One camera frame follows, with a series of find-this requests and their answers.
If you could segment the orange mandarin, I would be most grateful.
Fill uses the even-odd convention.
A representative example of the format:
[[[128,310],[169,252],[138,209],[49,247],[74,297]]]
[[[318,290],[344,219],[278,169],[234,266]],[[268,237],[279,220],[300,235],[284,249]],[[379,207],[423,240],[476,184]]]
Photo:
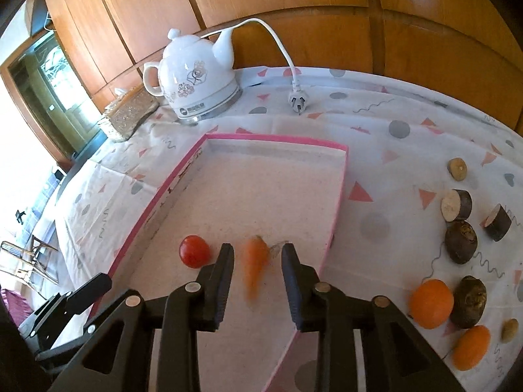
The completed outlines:
[[[411,295],[409,314],[424,329],[443,324],[454,307],[454,296],[441,280],[431,279],[421,284]]]
[[[491,333],[485,326],[479,325],[468,329],[457,341],[452,352],[452,363],[459,371],[468,371],[475,367],[488,351]]]

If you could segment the red tomato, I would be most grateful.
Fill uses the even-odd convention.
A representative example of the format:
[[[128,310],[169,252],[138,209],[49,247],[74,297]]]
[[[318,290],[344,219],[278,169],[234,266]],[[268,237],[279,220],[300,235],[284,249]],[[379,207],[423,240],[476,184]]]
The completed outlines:
[[[210,263],[212,252],[204,239],[191,235],[180,243],[179,257],[189,268],[199,269]]]

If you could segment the small tan potato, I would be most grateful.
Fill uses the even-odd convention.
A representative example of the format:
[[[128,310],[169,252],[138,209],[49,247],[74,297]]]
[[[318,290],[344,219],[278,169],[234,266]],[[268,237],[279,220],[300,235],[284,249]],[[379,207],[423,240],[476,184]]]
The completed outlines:
[[[503,322],[502,332],[501,332],[501,342],[509,343],[511,342],[516,335],[518,334],[519,323],[516,318],[510,318]]]

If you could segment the orange carrot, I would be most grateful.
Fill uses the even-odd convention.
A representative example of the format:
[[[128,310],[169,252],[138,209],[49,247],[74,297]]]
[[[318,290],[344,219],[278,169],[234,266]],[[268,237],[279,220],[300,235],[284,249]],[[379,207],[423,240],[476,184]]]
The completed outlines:
[[[252,236],[244,245],[245,297],[254,302],[258,295],[263,273],[269,263],[269,246],[260,236]]]

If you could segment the dark sugarcane piece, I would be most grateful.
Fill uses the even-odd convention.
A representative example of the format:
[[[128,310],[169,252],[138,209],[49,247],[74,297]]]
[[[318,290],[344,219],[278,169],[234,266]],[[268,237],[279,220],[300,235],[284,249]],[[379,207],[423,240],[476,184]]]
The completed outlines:
[[[441,213],[448,223],[466,221],[472,213],[472,197],[467,190],[450,189],[442,197]]]
[[[495,242],[499,242],[508,233],[512,220],[506,210],[497,204],[485,219],[484,229],[487,235]]]

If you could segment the small tan round fruit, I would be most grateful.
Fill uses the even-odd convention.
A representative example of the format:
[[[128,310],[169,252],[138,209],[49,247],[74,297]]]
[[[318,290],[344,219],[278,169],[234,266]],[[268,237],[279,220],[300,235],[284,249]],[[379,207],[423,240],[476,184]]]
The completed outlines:
[[[455,181],[463,181],[468,174],[468,168],[460,157],[453,157],[448,161],[448,172]]]

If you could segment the patterned white tablecloth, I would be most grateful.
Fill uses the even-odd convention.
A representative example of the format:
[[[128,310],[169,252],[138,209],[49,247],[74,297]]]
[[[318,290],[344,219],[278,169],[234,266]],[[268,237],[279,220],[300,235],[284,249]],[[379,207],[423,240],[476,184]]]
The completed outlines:
[[[488,288],[483,322],[492,334],[488,355],[460,380],[469,391],[514,390],[512,372],[522,340],[501,342],[503,322],[522,315],[522,140],[482,111],[416,85],[340,70],[303,68],[310,101],[291,112],[289,79],[279,68],[248,68],[243,94],[225,113],[195,126],[180,124],[160,108],[126,142],[105,142],[73,169],[44,212],[54,219],[59,249],[74,285],[90,278],[83,269],[84,210],[93,200],[97,174],[132,147],[176,144],[204,134],[307,136],[345,144],[349,166],[335,229],[329,274],[363,292],[403,289],[438,274],[469,273]],[[443,245],[439,204],[454,186],[448,161],[468,167],[460,187],[472,195],[471,223],[479,247],[471,261],[454,264]],[[485,219],[500,204],[512,220],[493,241]]]

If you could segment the pink shallow tray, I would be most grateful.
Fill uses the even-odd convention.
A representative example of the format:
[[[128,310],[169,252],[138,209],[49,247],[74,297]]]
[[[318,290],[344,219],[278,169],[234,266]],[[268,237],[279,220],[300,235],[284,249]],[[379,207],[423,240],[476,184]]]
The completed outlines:
[[[289,242],[302,262],[323,265],[347,154],[335,142],[253,134],[132,147],[97,174],[84,210],[84,272],[105,272],[114,291],[133,287],[152,298],[195,278],[178,254],[186,236],[200,236],[213,251],[231,244],[223,323],[198,335],[199,378],[205,391],[263,391],[296,335],[281,248]],[[269,246],[269,263],[257,299],[248,302],[244,245],[252,236]]]

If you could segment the wooden framed doorway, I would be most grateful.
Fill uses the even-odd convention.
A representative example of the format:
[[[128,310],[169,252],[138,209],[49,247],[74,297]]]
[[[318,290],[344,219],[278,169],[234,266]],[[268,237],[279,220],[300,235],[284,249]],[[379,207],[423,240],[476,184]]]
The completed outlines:
[[[101,135],[101,112],[85,90],[56,34],[44,29],[1,64],[7,92],[60,169],[69,171]]]

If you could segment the woven tissue box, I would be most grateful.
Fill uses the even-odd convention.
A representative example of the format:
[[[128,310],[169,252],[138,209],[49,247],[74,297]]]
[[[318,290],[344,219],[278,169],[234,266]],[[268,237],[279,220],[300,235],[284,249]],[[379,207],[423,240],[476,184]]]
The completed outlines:
[[[157,98],[140,85],[110,102],[97,123],[108,139],[124,142],[158,107]]]

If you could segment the white ceramic electric kettle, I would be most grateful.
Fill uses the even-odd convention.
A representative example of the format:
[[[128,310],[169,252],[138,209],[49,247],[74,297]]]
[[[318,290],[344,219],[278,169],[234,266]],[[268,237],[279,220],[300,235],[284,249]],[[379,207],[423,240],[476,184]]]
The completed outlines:
[[[241,93],[231,36],[231,28],[216,41],[171,28],[161,60],[143,65],[144,88],[165,98],[181,121],[199,121],[225,110]]]

